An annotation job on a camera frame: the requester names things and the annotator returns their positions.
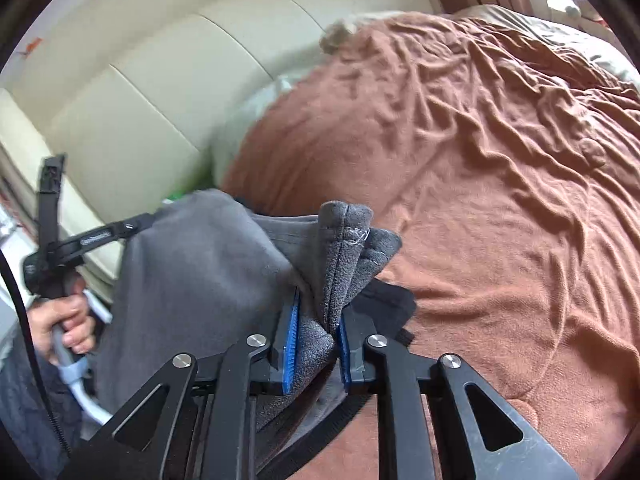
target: jacket sleeve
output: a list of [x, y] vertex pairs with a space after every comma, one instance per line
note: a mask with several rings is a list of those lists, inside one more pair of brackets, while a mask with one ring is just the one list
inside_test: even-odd
[[[73, 449], [80, 442], [80, 406], [60, 380], [58, 369], [37, 355], [51, 407]], [[66, 454], [42, 405], [20, 332], [0, 371], [0, 420], [34, 471], [44, 480], [55, 479]]]

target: hand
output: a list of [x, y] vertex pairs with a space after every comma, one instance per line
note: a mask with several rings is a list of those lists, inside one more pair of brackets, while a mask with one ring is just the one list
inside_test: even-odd
[[82, 293], [85, 284], [79, 279], [68, 298], [49, 300], [33, 305], [27, 312], [33, 346], [52, 364], [58, 359], [51, 348], [51, 329], [56, 323], [62, 323], [65, 335], [64, 345], [76, 354], [85, 354], [95, 345], [95, 319], [89, 316], [89, 305]]

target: person's arm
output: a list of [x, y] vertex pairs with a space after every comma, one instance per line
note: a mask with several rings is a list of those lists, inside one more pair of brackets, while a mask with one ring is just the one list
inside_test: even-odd
[[[62, 322], [66, 331], [63, 341], [76, 353], [86, 353], [94, 347], [95, 323], [88, 315], [86, 298], [81, 293], [83, 286], [79, 281], [73, 296], [47, 301], [28, 311], [42, 379], [53, 412], [72, 449], [80, 441], [81, 410], [52, 364], [56, 359], [51, 350], [51, 329]], [[36, 473], [45, 480], [54, 479], [63, 468], [66, 455], [42, 405], [19, 331], [0, 371], [0, 419]]]

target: wrinkled blanket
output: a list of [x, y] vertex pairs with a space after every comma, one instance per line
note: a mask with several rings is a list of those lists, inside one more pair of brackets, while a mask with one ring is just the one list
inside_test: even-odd
[[[637, 91], [576, 51], [409, 13], [281, 97], [223, 188], [369, 205], [402, 236], [381, 277], [417, 298], [412, 351], [464, 356], [593, 479], [640, 417], [639, 136]], [[376, 478], [372, 412], [296, 478]]]

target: silver screw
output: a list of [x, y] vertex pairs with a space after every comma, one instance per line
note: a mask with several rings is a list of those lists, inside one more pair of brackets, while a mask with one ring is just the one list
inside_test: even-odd
[[462, 361], [455, 354], [444, 354], [442, 356], [442, 364], [444, 364], [447, 368], [460, 368]]
[[367, 343], [371, 346], [375, 346], [376, 348], [384, 348], [389, 341], [386, 340], [386, 337], [380, 334], [374, 334], [367, 337]]
[[254, 346], [256, 348], [260, 348], [267, 343], [267, 338], [262, 334], [253, 334], [246, 339], [246, 343], [249, 346]]
[[172, 361], [176, 368], [187, 368], [191, 366], [191, 356], [189, 354], [178, 354]]

